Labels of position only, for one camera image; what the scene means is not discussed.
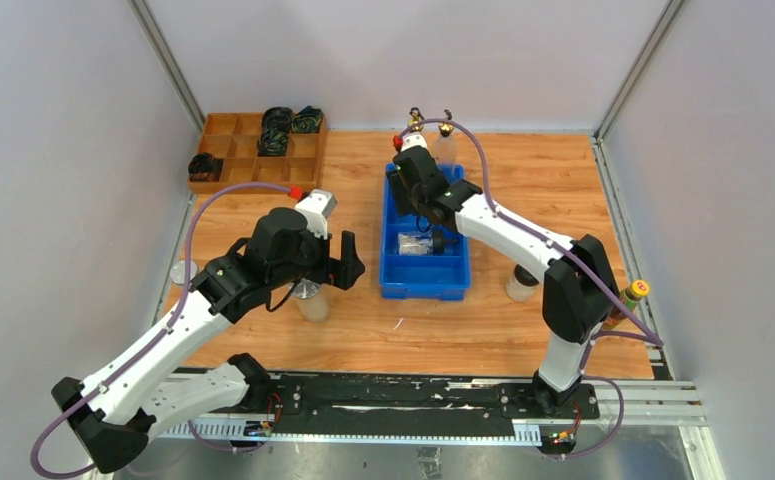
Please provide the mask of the tall oil bottle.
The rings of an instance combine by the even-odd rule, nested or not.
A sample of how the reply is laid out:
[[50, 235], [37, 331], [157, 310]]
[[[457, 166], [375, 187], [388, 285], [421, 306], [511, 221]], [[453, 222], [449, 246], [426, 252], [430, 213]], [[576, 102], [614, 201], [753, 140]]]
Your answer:
[[421, 110], [418, 107], [412, 107], [409, 110], [409, 119], [407, 122], [407, 133], [419, 133], [424, 128], [425, 117], [422, 115]]
[[457, 160], [457, 144], [452, 137], [454, 126], [451, 123], [438, 124], [438, 137], [431, 145], [431, 154], [435, 161], [440, 165], [447, 165], [451, 170]]

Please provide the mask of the blue plastic divided bin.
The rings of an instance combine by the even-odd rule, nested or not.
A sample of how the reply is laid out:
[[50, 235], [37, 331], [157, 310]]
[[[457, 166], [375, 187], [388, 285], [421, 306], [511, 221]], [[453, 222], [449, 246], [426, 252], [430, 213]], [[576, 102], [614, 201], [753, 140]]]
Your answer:
[[404, 254], [401, 235], [430, 237], [425, 220], [413, 214], [400, 215], [390, 185], [383, 188], [378, 283], [386, 299], [434, 299], [462, 301], [471, 285], [468, 239], [436, 226], [445, 237], [441, 253]]

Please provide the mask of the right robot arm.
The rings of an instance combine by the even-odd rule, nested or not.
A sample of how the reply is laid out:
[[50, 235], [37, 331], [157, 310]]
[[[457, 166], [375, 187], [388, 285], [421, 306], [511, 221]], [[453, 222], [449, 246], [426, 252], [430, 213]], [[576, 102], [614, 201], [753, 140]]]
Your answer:
[[423, 146], [406, 147], [392, 159], [386, 178], [403, 215], [476, 240], [515, 264], [520, 282], [541, 289], [541, 314], [550, 338], [532, 379], [534, 403], [559, 417], [574, 403], [582, 360], [593, 334], [609, 316], [619, 289], [603, 243], [586, 234], [557, 234], [516, 215], [465, 179], [450, 180]]

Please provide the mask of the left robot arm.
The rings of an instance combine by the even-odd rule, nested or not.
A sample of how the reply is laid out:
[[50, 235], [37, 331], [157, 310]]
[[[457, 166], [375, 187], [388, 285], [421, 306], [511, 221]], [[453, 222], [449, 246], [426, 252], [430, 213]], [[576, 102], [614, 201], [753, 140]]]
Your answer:
[[187, 295], [117, 359], [84, 380], [61, 379], [52, 396], [101, 473], [134, 461], [171, 427], [211, 411], [239, 407], [265, 411], [268, 372], [253, 356], [237, 354], [184, 384], [163, 382], [182, 362], [254, 309], [276, 310], [273, 292], [309, 280], [350, 289], [364, 273], [355, 235], [341, 235], [341, 255], [330, 255], [324, 216], [276, 207], [251, 236], [207, 262]]

